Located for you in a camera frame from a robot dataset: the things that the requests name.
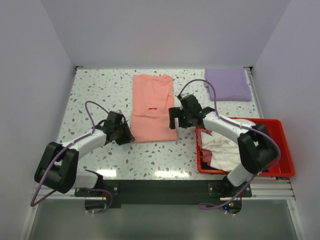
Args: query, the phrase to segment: folded pink cloth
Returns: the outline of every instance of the folded pink cloth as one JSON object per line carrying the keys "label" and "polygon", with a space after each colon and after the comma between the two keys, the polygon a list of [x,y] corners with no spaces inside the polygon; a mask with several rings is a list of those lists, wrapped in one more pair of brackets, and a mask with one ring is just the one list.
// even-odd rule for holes
{"label": "folded pink cloth", "polygon": [[[196,136],[197,136],[196,140],[197,140],[198,146],[200,146],[200,148],[202,147],[201,133],[211,134],[211,132],[212,131],[207,130],[207,129],[198,129],[196,131]],[[202,161],[204,163],[207,163],[208,166],[210,166],[212,152],[209,150],[206,150],[206,149],[202,149],[202,148],[201,148],[201,151],[202,151]]]}
{"label": "folded pink cloth", "polygon": [[175,106],[173,79],[169,75],[133,77],[131,132],[136,143],[176,141],[170,129],[169,108]]}

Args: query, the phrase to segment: terrazzo table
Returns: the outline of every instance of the terrazzo table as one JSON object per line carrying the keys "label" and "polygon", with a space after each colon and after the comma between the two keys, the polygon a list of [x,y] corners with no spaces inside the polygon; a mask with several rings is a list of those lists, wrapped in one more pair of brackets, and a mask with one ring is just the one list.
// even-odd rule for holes
{"label": "terrazzo table", "polygon": [[[167,74],[174,80],[176,96],[192,79],[204,79],[204,69],[77,69],[58,141],[72,140],[91,129],[85,111],[85,101],[91,100],[109,111],[122,111],[131,123],[133,76],[139,74]],[[248,74],[247,82],[252,100],[218,101],[219,113],[227,117],[259,118]],[[184,94],[194,94],[202,107],[214,107],[203,82],[194,82]],[[175,98],[174,103],[180,106]],[[88,105],[97,124],[106,113],[97,106]],[[97,148],[78,162],[79,169],[88,169],[103,175],[105,179],[118,180],[213,180],[221,175],[201,174],[197,170],[195,128],[178,128],[178,141],[129,143],[115,142]]]}

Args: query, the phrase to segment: white wall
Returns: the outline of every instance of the white wall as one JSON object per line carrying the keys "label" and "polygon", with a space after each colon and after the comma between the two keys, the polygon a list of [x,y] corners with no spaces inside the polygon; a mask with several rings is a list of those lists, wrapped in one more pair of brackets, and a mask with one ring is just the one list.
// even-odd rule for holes
{"label": "white wall", "polygon": [[320,1],[292,0],[253,67],[264,116],[282,121],[308,239],[320,239]]}
{"label": "white wall", "polygon": [[252,66],[290,0],[41,0],[85,67]]}
{"label": "white wall", "polygon": [[39,0],[0,0],[0,239],[18,239],[73,65]]}

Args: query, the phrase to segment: folded purple cloth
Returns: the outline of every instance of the folded purple cloth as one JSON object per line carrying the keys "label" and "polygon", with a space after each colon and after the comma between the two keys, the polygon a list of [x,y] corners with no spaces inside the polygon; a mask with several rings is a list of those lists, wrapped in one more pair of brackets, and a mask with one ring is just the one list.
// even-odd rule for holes
{"label": "folded purple cloth", "polygon": [[[247,84],[244,68],[206,68],[205,80],[213,85],[218,101],[251,101],[251,91]],[[204,86],[208,89],[210,100],[213,101],[213,90],[206,82]]]}

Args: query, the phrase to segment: purple cable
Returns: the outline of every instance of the purple cable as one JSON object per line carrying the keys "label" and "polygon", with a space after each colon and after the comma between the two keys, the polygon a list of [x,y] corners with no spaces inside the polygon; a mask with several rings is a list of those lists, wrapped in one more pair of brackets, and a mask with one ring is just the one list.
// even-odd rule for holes
{"label": "purple cable", "polygon": [[93,214],[102,214],[102,213],[104,213],[105,211],[107,211],[111,207],[112,201],[113,201],[114,198],[112,197],[111,192],[109,192],[108,190],[105,190],[105,189],[93,189],[93,188],[84,188],[84,190],[90,191],[90,192],[103,192],[103,193],[108,194],[108,196],[110,197],[110,202],[109,202],[108,206],[106,206],[104,209],[99,210],[99,211],[92,211]]}
{"label": "purple cable", "polygon": [[[257,134],[260,134],[262,135],[263,137],[267,138],[276,148],[276,151],[277,151],[277,158],[276,158],[276,161],[271,164],[270,166],[267,166],[265,168],[263,168],[262,170],[266,170],[268,168],[271,168],[273,167],[274,165],[276,165],[279,160],[280,160],[280,157],[281,157],[281,151],[280,151],[280,148],[279,146],[277,145],[277,143],[270,137],[268,136],[267,134],[265,134],[264,132],[261,132],[259,130],[256,130],[252,127],[247,127],[247,126],[241,126],[237,123],[234,123],[228,119],[225,119],[223,116],[220,116],[219,113],[218,113],[218,108],[217,108],[217,96],[216,96],[216,90],[214,88],[214,86],[211,84],[211,82],[207,81],[207,80],[203,80],[203,79],[194,79],[194,80],[191,80],[189,81],[186,85],[184,85],[184,87],[182,88],[182,90],[180,91],[179,95],[181,96],[182,92],[185,90],[185,88],[190,84],[190,83],[193,83],[193,82],[204,82],[204,83],[207,83],[211,88],[212,88],[212,91],[213,91],[213,100],[214,100],[214,109],[215,109],[215,114],[216,116],[221,119],[222,121],[228,123],[228,124],[231,124],[233,126],[236,126],[236,127],[239,127],[239,128],[243,128],[243,129],[246,129],[246,130],[249,130],[249,131],[253,131]],[[229,199],[228,201],[220,204],[220,205],[215,205],[213,203],[210,203],[210,202],[202,202],[202,203],[199,203],[198,204],[198,207],[200,209],[203,209],[203,210],[212,210],[212,209],[220,209],[222,207],[224,207],[225,205],[231,203],[234,199],[236,199],[246,188],[247,186],[253,181],[253,179],[255,179],[257,175],[253,175],[247,182],[245,185],[243,185],[243,187],[231,198]]]}
{"label": "purple cable", "polygon": [[90,118],[90,121],[91,121],[91,123],[92,123],[92,133],[94,133],[95,130],[96,130],[95,121],[94,121],[94,119],[92,118],[92,116],[91,116],[91,114],[90,114],[90,112],[89,112],[89,110],[88,110],[88,104],[97,105],[99,108],[101,108],[102,110],[104,110],[107,114],[109,114],[109,112],[108,112],[103,106],[99,105],[98,103],[96,103],[96,102],[94,102],[94,101],[86,101],[86,102],[84,103],[84,108],[85,108],[86,113],[88,114],[88,116],[89,116],[89,118]]}
{"label": "purple cable", "polygon": [[[44,182],[45,182],[45,179],[46,179],[46,177],[47,177],[47,175],[48,175],[48,172],[50,171],[50,169],[52,168],[52,166],[55,164],[55,162],[59,159],[59,157],[60,157],[68,148],[70,148],[73,144],[75,144],[75,143],[77,143],[77,142],[85,139],[85,138],[88,137],[88,136],[91,136],[91,134],[93,134],[93,133],[95,132],[95,129],[96,129],[96,127],[95,127],[95,122],[94,122],[94,120],[93,120],[93,118],[92,118],[92,116],[91,116],[91,114],[90,114],[90,112],[89,112],[89,110],[88,110],[88,106],[87,106],[88,103],[97,105],[98,107],[100,107],[101,109],[103,109],[107,114],[109,114],[109,112],[108,112],[105,108],[103,108],[101,105],[99,105],[98,103],[96,103],[96,102],[94,102],[94,101],[86,101],[86,102],[84,103],[85,111],[87,112],[87,114],[88,114],[88,116],[89,116],[89,118],[90,118],[90,120],[91,120],[91,123],[92,123],[92,132],[91,132],[91,133],[88,133],[88,134],[85,134],[85,135],[77,138],[76,140],[73,141],[73,143],[72,143],[72,142],[69,143],[69,144],[68,144],[67,146],[65,146],[60,152],[58,152],[57,155],[52,159],[52,161],[50,162],[49,166],[48,166],[47,169],[44,171],[44,174],[43,174],[43,176],[42,176],[42,178],[41,178],[41,180],[40,180],[40,182],[39,182],[39,184],[38,184],[38,186],[37,186],[37,188],[36,188],[36,190],[35,190],[35,192],[34,192],[34,194],[33,194],[33,196],[32,196],[31,203],[30,203],[30,206],[31,206],[31,207],[35,207],[36,205],[38,205],[39,203],[41,203],[43,200],[45,200],[47,197],[49,197],[51,194],[53,194],[54,192],[56,192],[56,190],[53,190],[53,191],[49,192],[47,195],[45,195],[44,197],[42,197],[41,199],[39,199],[38,201],[35,202],[35,200],[36,200],[36,198],[37,198],[37,196],[38,196],[38,194],[39,194],[39,191],[40,191],[42,185],[43,185]],[[99,190],[99,189],[96,189],[96,190],[97,190],[98,192],[107,191],[107,190]],[[112,203],[112,195],[111,195],[110,192],[107,192],[107,193],[111,196],[111,203]]]}

